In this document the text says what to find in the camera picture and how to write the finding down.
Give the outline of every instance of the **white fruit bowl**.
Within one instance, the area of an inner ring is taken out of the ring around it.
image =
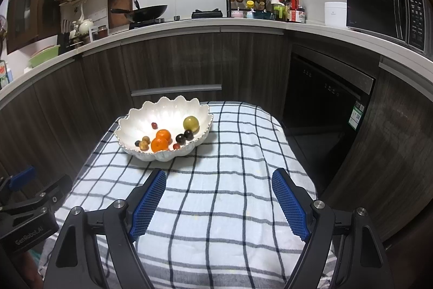
[[[173,150],[176,136],[185,131],[183,120],[188,116],[195,116],[198,119],[200,129],[194,134],[193,140],[187,141],[180,149]],[[132,108],[126,118],[119,120],[119,126],[114,131],[114,135],[126,153],[142,161],[166,162],[174,157],[185,156],[196,146],[202,144],[209,134],[213,120],[213,114],[209,114],[209,106],[200,105],[197,98],[187,101],[183,96],[178,96],[174,100],[161,97],[157,103],[146,101],[140,109]],[[157,123],[157,129],[152,128],[153,122]],[[135,141],[141,140],[143,136],[148,136],[152,141],[160,129],[167,129],[172,134],[172,141],[168,146],[169,151],[154,153],[150,144],[147,151],[141,151],[135,146]]]

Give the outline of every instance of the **table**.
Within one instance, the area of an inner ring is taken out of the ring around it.
[[[304,243],[287,224],[271,176],[285,168],[312,198],[314,184],[274,117],[246,103],[208,104],[214,123],[206,141],[168,162],[125,153],[113,134],[116,121],[56,212],[57,222],[62,226],[73,206],[97,210],[125,199],[160,168],[167,188],[146,234],[135,243],[155,288],[283,288]],[[57,236],[45,242],[42,274]],[[120,288],[105,237],[97,237],[109,286]],[[319,287],[328,286],[335,261],[330,252]]]

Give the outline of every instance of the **green basket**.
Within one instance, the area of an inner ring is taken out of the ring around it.
[[[50,60],[54,57],[58,56],[58,49],[60,45],[48,48],[46,50],[43,50],[41,53],[38,53],[34,57],[29,59],[29,64],[32,68],[37,67],[38,65],[46,62],[47,60]]]

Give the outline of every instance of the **metal screw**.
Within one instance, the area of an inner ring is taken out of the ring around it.
[[[81,207],[80,206],[75,206],[74,208],[72,208],[71,213],[73,215],[78,215],[81,212]]]
[[[315,208],[318,208],[319,210],[321,210],[322,208],[325,208],[325,203],[323,201],[320,201],[320,200],[315,200],[315,202],[313,202],[313,205]]]
[[[356,209],[356,211],[358,212],[358,215],[360,215],[360,216],[366,216],[367,215],[367,210],[363,207],[358,207]]]
[[[114,201],[114,207],[115,208],[122,208],[123,206],[125,206],[125,200],[116,200]]]

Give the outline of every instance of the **power outlet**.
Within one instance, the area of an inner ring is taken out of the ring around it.
[[[90,14],[89,18],[92,19],[93,22],[99,19],[103,19],[107,17],[107,8],[101,9],[96,13]]]

